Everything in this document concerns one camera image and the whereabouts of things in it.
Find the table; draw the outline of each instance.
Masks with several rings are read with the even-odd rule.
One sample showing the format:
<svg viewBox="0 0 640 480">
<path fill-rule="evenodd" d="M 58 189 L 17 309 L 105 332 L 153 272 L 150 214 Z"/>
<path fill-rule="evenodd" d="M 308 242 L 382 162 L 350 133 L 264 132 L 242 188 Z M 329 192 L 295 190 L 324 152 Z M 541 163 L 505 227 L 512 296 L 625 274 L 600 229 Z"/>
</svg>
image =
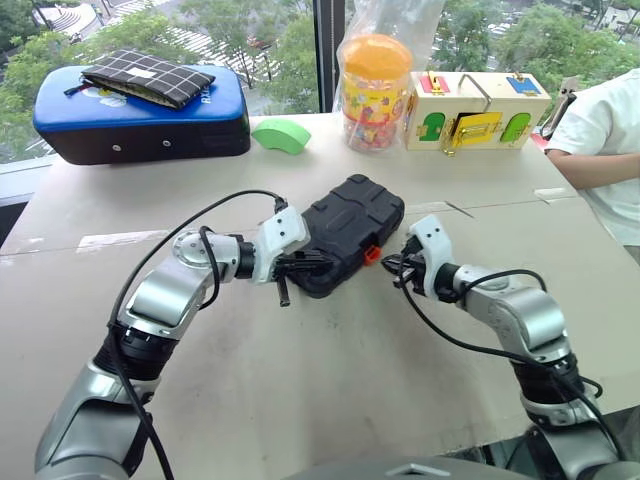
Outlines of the table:
<svg viewBox="0 0 640 480">
<path fill-rule="evenodd" d="M 532 144 L 454 158 L 365 156 L 342 145 L 333 116 L 293 118 L 313 134 L 299 157 L 254 144 L 236 158 L 54 165 L 0 252 L 7 478 L 29 476 L 46 422 L 97 352 L 121 282 L 159 232 L 249 186 L 303 209 L 356 172 L 407 204 L 385 253 L 435 211 L 459 263 L 536 270 L 563 307 L 581 372 L 605 386 L 602 409 L 640 403 L 640 367 L 629 361 L 640 331 L 640 269 Z M 539 189 L 557 190 L 551 199 Z M 248 198 L 205 220 L 251 237 L 270 209 Z M 437 454 L 526 428 L 508 363 L 436 337 L 379 265 L 323 300 L 290 290 L 292 306 L 282 309 L 275 286 L 223 286 L 177 347 L 149 406 L 177 478 L 272 480 L 326 461 Z M 451 334 L 498 346 L 454 306 L 421 305 Z M 149 447 L 135 478 L 159 477 Z"/>
</svg>

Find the plastic bag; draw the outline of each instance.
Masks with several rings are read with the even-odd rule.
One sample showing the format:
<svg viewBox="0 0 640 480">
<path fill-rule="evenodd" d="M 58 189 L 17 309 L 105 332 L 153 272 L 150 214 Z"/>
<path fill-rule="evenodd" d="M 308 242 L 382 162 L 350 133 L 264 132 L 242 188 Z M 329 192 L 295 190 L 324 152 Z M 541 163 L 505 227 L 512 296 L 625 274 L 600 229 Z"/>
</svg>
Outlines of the plastic bag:
<svg viewBox="0 0 640 480">
<path fill-rule="evenodd" d="M 333 111 L 346 141 L 361 151 L 388 148 L 404 110 L 409 72 L 423 70 L 444 0 L 355 0 L 338 47 L 340 80 Z"/>
</svg>

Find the plastic jar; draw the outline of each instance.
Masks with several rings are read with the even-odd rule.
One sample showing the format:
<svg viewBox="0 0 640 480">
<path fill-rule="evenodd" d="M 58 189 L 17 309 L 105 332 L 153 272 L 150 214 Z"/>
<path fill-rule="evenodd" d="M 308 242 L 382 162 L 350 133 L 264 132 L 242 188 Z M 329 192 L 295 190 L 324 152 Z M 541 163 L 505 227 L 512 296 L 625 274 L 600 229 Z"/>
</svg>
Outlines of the plastic jar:
<svg viewBox="0 0 640 480">
<path fill-rule="evenodd" d="M 404 109 L 411 52 L 381 34 L 347 41 L 342 63 L 342 113 L 347 144 L 360 151 L 388 148 Z"/>
</svg>

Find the black plastic case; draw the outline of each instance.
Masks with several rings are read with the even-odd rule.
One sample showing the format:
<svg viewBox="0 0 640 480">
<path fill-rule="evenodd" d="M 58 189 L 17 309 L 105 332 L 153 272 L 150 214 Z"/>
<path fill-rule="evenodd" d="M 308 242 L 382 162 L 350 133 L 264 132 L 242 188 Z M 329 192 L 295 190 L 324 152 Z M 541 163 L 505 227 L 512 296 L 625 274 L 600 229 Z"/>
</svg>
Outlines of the black plastic case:
<svg viewBox="0 0 640 480">
<path fill-rule="evenodd" d="M 323 274 L 288 275 L 309 296 L 322 298 L 353 275 L 365 261 L 375 260 L 404 216 L 404 202 L 364 175 L 352 175 L 302 216 L 311 241 L 305 250 L 319 250 L 333 260 Z"/>
</svg>

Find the green foam block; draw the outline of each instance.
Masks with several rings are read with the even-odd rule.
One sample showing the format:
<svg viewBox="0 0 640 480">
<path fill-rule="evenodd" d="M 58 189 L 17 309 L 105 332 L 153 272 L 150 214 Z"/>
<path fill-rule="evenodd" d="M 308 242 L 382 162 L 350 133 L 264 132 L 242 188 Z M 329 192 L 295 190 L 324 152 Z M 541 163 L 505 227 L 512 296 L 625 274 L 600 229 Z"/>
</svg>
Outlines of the green foam block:
<svg viewBox="0 0 640 480">
<path fill-rule="evenodd" d="M 311 134 L 296 122 L 284 118 L 269 118 L 260 122 L 251 134 L 264 148 L 277 148 L 297 155 L 311 138 Z"/>
</svg>

